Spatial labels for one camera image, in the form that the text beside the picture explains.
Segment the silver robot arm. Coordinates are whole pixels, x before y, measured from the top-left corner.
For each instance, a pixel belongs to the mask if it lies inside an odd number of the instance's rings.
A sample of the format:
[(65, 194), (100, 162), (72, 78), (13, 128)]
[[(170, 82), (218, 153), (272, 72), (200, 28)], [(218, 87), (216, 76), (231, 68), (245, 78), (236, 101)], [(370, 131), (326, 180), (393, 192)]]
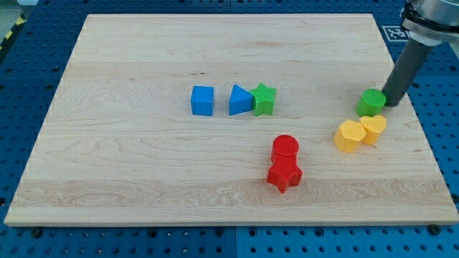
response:
[(458, 44), (458, 0), (407, 0), (401, 17), (401, 27), (420, 44)]

